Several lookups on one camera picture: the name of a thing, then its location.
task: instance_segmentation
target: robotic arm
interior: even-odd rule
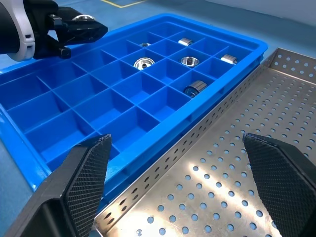
[[[15,61],[71,57],[67,45],[95,42],[108,28],[53,0],[0,0],[0,54]],[[48,35],[55,30],[58,40]]]

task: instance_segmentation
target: blue floor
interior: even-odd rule
[[[58,0],[57,2],[62,6],[70,6],[82,13],[93,15],[110,30],[159,13],[169,12],[263,40],[270,46],[265,57],[277,47],[281,47],[316,58],[315,28],[204,0],[148,0],[124,8],[100,0]],[[114,1],[116,5],[121,6],[134,2],[135,0]],[[0,69],[14,63],[16,62],[6,55],[0,56]],[[4,235],[31,194],[31,189],[0,142],[0,237]]]

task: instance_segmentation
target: metal part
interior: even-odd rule
[[[140,58],[134,63],[134,67],[138,70],[144,70],[154,64],[154,60],[151,58]]]
[[[140,44],[140,46],[142,46],[142,47],[148,47],[148,46],[150,46],[150,45],[152,45],[151,43],[141,43]]]
[[[294,61],[302,57],[285,52]],[[241,140],[245,132],[271,136],[316,164],[315,76],[306,81],[272,69],[280,53],[101,211],[95,223],[103,236],[280,237],[259,199]],[[316,66],[309,60],[309,67]]]
[[[197,96],[201,91],[203,91],[205,88],[207,88],[207,84],[201,80],[196,80],[191,85],[187,86],[183,92],[190,96],[195,97]]]
[[[187,66],[187,67],[190,67],[190,68],[193,68],[193,67],[195,67],[195,66],[197,66],[199,64],[199,60],[197,58],[194,58],[194,57],[181,58],[180,62],[184,66]]]
[[[73,21],[94,21],[95,18],[93,16],[83,14],[83,15],[74,17],[72,20]]]
[[[189,46],[191,44],[193,44],[193,41],[187,38],[182,38],[178,41],[178,43],[184,45],[184,46]]]
[[[238,60],[237,58],[233,57],[233,56],[230,56],[228,54],[225,54],[222,58],[221,58],[222,61],[226,62],[226,63],[229,63],[229,64],[234,64],[236,65],[238,63]]]

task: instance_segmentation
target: tray hole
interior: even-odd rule
[[[256,224],[253,223],[253,222],[251,222],[251,223],[249,224],[249,227],[250,227],[253,231],[254,231],[255,229],[257,229]]]
[[[246,200],[242,200],[241,203],[242,203],[243,206],[248,206],[248,202]]]
[[[194,199],[194,194],[188,194],[188,199],[190,199],[190,200],[192,200],[192,199]]]
[[[166,233],[165,228],[160,228],[160,229],[159,229],[159,234],[160,234],[161,236],[164,236],[165,233]]]
[[[123,204],[124,204],[124,202],[126,201],[126,198],[124,199],[124,200],[122,200],[120,203],[119,203],[119,205],[120,206],[122,206]]]
[[[171,223],[175,222],[176,221],[176,217],[175,216],[169,216],[169,221]]]
[[[241,213],[240,213],[239,211],[236,211],[236,212],[235,212],[235,217],[236,217],[237,219],[240,219],[240,218],[241,218]]]
[[[180,205],[179,205],[179,209],[180,209],[181,211],[184,211],[184,210],[186,209],[186,206],[185,206],[184,204],[180,204]]]
[[[259,217],[262,217],[262,216],[263,216],[262,211],[260,211],[260,210],[257,210],[257,211],[256,211],[256,214],[257,214],[257,216],[259,216]]]
[[[227,202],[225,202],[225,201],[221,202],[221,206],[222,206],[222,208],[226,208],[227,207]]]
[[[103,220],[105,220],[105,219],[108,219],[109,217],[110,217],[110,215],[111,215],[112,213],[111,212],[109,212],[104,218],[103,218]]]
[[[208,197],[209,197],[209,198],[214,198],[214,197],[215,197],[215,194],[214,194],[213,192],[209,192],[209,193],[208,193]]]
[[[163,211],[163,210],[164,210],[164,206],[163,206],[163,205],[159,205],[159,206],[157,207],[157,210],[158,210],[158,211]]]
[[[204,230],[206,233],[211,233],[212,232],[212,228],[210,226],[205,226]]]
[[[220,215],[218,213],[214,213],[213,214],[213,218],[214,218],[214,220],[218,221],[221,217],[220,217]]]
[[[277,226],[275,225],[275,222],[274,222],[274,221],[271,222],[271,225],[272,225],[274,228],[277,229]]]
[[[186,235],[187,233],[189,233],[189,228],[188,227],[182,227],[182,234]]]
[[[193,215],[191,216],[191,219],[192,219],[193,221],[197,221],[197,220],[198,220],[198,215],[193,214]]]
[[[229,231],[234,231],[234,226],[233,226],[232,224],[228,224],[228,225],[227,225],[227,229],[228,229]]]
[[[114,221],[114,218],[112,218],[109,222],[108,225],[111,224]]]
[[[149,224],[152,224],[152,223],[154,222],[154,218],[153,218],[152,216],[148,217],[148,218],[147,218],[147,222],[148,222]]]
[[[199,206],[202,210],[205,210],[207,208],[207,205],[204,202],[202,202]]]

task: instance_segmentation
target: blue plastic tray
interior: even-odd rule
[[[185,47],[181,38],[193,40]],[[143,48],[142,43],[151,43]],[[104,204],[166,151],[262,60],[267,45],[177,15],[162,14],[73,49],[69,60],[31,60],[0,75],[0,138],[35,190],[72,146],[113,138]],[[237,65],[220,60],[229,54]],[[191,69],[179,63],[193,56]],[[133,67],[141,57],[155,64]],[[195,98],[183,89],[208,87]]]

